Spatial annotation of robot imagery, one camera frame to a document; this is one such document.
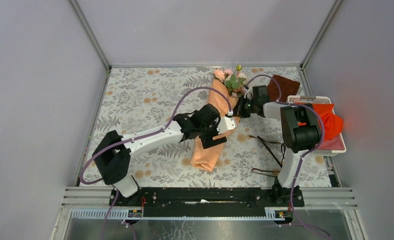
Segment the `pink fake rose spray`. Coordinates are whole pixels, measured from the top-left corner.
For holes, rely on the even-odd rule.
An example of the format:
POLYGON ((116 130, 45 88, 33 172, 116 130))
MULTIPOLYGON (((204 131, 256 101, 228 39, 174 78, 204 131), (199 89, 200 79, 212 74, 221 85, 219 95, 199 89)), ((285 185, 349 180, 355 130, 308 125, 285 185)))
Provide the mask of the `pink fake rose spray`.
POLYGON ((244 95, 247 84, 247 76, 242 73, 225 74, 224 86, 232 98, 239 98, 244 95))

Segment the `large pink fake rose stem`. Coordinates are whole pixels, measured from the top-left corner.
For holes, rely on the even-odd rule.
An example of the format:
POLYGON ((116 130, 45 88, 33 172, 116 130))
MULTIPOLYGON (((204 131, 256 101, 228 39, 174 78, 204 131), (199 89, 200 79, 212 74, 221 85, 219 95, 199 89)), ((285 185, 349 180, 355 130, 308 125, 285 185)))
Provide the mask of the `large pink fake rose stem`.
POLYGON ((230 69, 224 69, 224 70, 215 69, 213 71, 214 79, 216 79, 222 83, 225 81, 226 78, 230 77, 232 74, 233 74, 233 71, 230 69))

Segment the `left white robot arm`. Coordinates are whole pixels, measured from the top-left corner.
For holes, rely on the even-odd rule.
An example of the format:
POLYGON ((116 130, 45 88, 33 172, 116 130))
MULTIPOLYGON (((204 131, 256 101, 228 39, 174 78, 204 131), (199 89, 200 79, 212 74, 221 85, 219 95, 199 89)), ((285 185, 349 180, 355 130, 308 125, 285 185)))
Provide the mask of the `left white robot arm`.
POLYGON ((140 199, 139 185, 128 174, 130 161, 144 153, 169 144, 198 138, 204 149, 227 141, 224 134, 235 129, 235 119, 222 116, 211 104, 204 105, 192 113, 179 113, 167 126, 121 136, 117 131, 105 135, 92 154, 98 171, 106 185, 111 185, 117 195, 129 206, 140 199))

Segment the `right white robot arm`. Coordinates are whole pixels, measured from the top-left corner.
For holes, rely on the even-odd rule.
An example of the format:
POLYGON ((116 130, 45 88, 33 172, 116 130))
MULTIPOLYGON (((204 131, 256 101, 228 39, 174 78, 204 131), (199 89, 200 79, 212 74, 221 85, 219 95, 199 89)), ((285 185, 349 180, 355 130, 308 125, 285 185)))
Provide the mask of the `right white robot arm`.
POLYGON ((266 86, 255 86, 239 97, 233 112, 236 117, 248 118, 257 114, 281 122, 285 153, 281 171, 272 186, 271 198, 276 205, 284 206, 297 193, 304 158, 324 138, 317 113, 308 103, 271 101, 266 86))

